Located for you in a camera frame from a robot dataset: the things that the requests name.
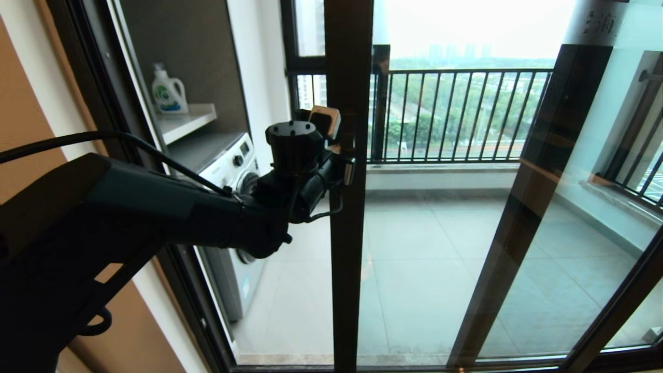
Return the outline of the dark framed glass sliding door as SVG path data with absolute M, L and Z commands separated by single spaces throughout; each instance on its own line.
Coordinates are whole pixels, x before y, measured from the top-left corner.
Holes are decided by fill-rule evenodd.
M 450 359 L 517 173 L 366 173 L 373 4 L 324 3 L 328 99 L 341 108 L 343 139 L 351 139 L 358 157 L 345 208 L 331 221 L 338 373 L 356 371 L 358 354 Z M 663 52 L 663 0 L 383 0 L 383 6 L 391 70 L 553 71 L 565 44 Z M 447 363 L 403 368 L 453 373 Z

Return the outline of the white front-load washing machine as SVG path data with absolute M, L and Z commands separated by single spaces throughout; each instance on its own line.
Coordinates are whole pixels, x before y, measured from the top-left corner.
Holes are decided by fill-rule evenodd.
M 260 175 L 256 152 L 247 133 L 191 134 L 168 145 L 168 153 L 218 187 L 247 194 Z M 264 260 L 235 248 L 205 249 L 206 269 L 217 286 L 227 319 L 244 318 L 255 295 Z

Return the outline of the dark brown cabinet niche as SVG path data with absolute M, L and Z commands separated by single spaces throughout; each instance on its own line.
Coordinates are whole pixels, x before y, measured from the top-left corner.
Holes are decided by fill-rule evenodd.
M 218 132 L 248 132 L 246 100 L 226 0 L 119 0 L 148 88 L 154 65 L 184 83 L 189 104 L 213 104 Z

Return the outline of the white laundry detergent bottle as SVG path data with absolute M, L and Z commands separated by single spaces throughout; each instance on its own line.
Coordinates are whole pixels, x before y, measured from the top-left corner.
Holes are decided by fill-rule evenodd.
M 151 93 L 159 112 L 163 114 L 189 113 L 189 104 L 185 97 L 185 87 L 182 80 L 170 77 L 164 64 L 153 64 L 154 78 Z

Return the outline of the dark framed fixed glass door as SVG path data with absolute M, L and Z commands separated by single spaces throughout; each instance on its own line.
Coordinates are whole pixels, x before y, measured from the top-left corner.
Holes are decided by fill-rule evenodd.
M 655 53 L 565 44 L 455 340 L 453 373 L 663 368 L 663 221 L 599 183 Z M 654 306 L 653 317 L 645 314 Z

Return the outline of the dark balcony window frame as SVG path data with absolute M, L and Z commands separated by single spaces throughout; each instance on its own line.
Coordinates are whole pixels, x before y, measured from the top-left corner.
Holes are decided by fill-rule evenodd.
M 324 0 L 279 0 L 291 112 L 327 106 Z M 391 89 L 391 45 L 383 21 L 383 0 L 373 4 L 373 42 L 369 80 L 367 163 L 387 161 L 387 123 Z

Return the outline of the white wall shelf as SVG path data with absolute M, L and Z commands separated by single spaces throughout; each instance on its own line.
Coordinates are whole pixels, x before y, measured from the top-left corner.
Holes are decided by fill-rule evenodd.
M 156 124 L 167 146 L 216 119 L 214 104 L 190 104 L 189 113 L 156 113 Z

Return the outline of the dark outer door frame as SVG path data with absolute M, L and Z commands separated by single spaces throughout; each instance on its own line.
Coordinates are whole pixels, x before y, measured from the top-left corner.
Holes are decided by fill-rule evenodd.
M 118 7 L 106 0 L 39 2 L 53 19 L 86 121 L 98 130 L 128 132 L 156 146 L 147 105 L 136 88 L 139 78 L 126 61 Z M 212 310 L 212 293 L 192 246 L 161 248 L 133 282 L 153 314 L 168 313 L 156 320 L 171 345 L 184 343 L 173 350 L 201 363 L 204 373 L 333 373 L 330 365 L 238 367 L 229 339 L 221 335 L 222 319 Z

